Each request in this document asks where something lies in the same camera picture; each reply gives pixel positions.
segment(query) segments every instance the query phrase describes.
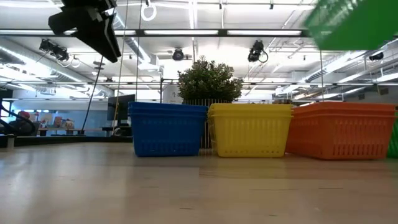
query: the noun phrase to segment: orange basket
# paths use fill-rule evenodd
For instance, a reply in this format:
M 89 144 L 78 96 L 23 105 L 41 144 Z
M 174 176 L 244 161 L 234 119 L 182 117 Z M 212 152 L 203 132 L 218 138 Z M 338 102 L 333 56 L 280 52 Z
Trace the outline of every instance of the orange basket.
M 319 159 L 386 157 L 395 105 L 314 103 L 294 108 L 286 152 Z

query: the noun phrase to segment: green basket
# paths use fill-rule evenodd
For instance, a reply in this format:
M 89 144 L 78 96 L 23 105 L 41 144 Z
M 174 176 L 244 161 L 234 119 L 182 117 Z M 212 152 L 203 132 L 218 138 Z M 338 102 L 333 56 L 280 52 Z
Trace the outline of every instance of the green basket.
M 387 157 L 398 158 L 398 119 L 396 119 L 394 127 L 392 128 L 391 140 L 390 140 L 390 145 L 388 147 Z
M 374 50 L 398 31 L 398 0 L 319 0 L 304 23 L 322 50 Z

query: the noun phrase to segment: green object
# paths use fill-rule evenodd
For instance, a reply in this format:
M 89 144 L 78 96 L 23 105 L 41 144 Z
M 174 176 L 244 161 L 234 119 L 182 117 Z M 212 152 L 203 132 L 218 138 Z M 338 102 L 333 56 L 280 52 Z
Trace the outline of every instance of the green object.
M 215 61 L 206 61 L 204 56 L 192 68 L 178 71 L 178 87 L 184 101 L 225 100 L 232 102 L 241 96 L 242 80 L 233 78 L 234 68 Z
M 398 119 L 396 119 L 394 127 L 392 128 L 391 140 L 390 140 L 390 145 L 388 147 L 387 157 L 398 158 Z
M 397 0 L 319 0 L 305 21 L 321 50 L 376 50 L 398 31 Z

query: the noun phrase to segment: computer monitor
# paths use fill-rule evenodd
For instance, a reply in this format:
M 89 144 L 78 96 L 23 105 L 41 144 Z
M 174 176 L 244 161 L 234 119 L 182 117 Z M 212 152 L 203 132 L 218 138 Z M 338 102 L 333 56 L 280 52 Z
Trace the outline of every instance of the computer monitor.
M 136 100 L 136 96 L 133 95 L 126 95 L 126 96 L 119 96 L 119 106 L 118 106 L 118 126 L 121 125 L 121 120 L 128 119 L 128 110 L 129 110 L 129 102 L 134 102 Z M 108 99 L 108 121 L 113 121 L 114 119 L 114 112 L 116 109 L 116 97 L 109 97 Z

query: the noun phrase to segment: ceiling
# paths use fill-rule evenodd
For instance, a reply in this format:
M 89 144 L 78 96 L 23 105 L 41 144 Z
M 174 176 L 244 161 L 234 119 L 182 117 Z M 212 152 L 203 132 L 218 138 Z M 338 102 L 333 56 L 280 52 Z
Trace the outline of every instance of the ceiling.
M 141 1 L 118 1 L 117 12 L 127 29 L 304 29 L 302 24 L 310 14 L 311 7 L 316 4 L 316 1 L 312 0 L 274 0 L 274 8 L 271 10 L 269 1 L 223 0 L 223 9 L 220 10 L 219 0 L 197 0 L 193 10 L 197 16 L 190 16 L 190 0 L 152 0 L 151 2 L 156 5 L 157 14 L 153 20 L 145 21 L 140 16 Z M 0 0 L 0 29 L 47 30 L 49 16 L 60 12 L 61 3 L 58 0 Z M 151 9 L 145 10 L 147 17 L 151 13 Z M 43 55 L 39 50 L 42 40 L 40 37 L 6 38 Z M 75 68 L 69 65 L 67 68 L 90 80 L 95 80 L 96 75 L 93 75 L 93 72 L 96 72 L 96 65 L 93 62 L 101 60 L 99 54 L 73 37 L 51 37 L 50 40 L 68 49 L 71 59 L 63 63 L 64 66 L 70 64 L 75 57 L 78 60 L 72 62 L 72 65 L 80 61 L 80 66 Z M 249 63 L 247 60 L 249 49 L 256 40 L 262 40 L 266 46 L 269 60 L 265 64 Z M 324 65 L 345 54 L 344 52 L 321 53 L 310 38 L 195 37 L 193 41 L 191 37 L 141 37 L 136 38 L 136 41 L 146 54 L 157 56 L 157 65 L 165 67 L 167 74 L 164 75 L 169 78 L 177 78 L 177 70 L 185 70 L 192 64 L 192 60 L 173 62 L 171 52 L 175 48 L 183 49 L 187 55 L 195 53 L 196 56 L 205 55 L 207 59 L 218 63 L 227 63 L 234 67 L 234 76 L 243 78 L 245 82 L 297 82 L 294 74 L 306 75 L 320 67 L 321 61 Z M 124 44 L 123 38 L 118 38 L 118 44 L 124 52 L 123 60 L 120 58 L 119 62 L 111 63 L 105 59 L 100 80 L 106 77 L 117 80 L 120 75 L 125 77 L 123 80 L 126 82 L 133 82 L 138 75 L 138 80 L 142 82 L 160 81 L 158 70 L 137 67 L 141 63 L 137 61 L 132 49 Z M 395 45 L 389 46 L 389 50 L 386 51 L 387 59 L 384 62 L 394 58 L 395 48 Z M 49 55 L 44 57 L 54 64 L 57 63 Z M 384 62 L 369 61 L 366 68 Z M 347 77 L 364 69 L 364 59 L 357 58 L 345 66 L 338 67 L 334 72 L 339 74 L 339 77 L 341 75 Z M 251 85 L 245 88 L 250 90 L 253 87 Z M 256 90 L 276 88 L 277 86 L 257 86 Z

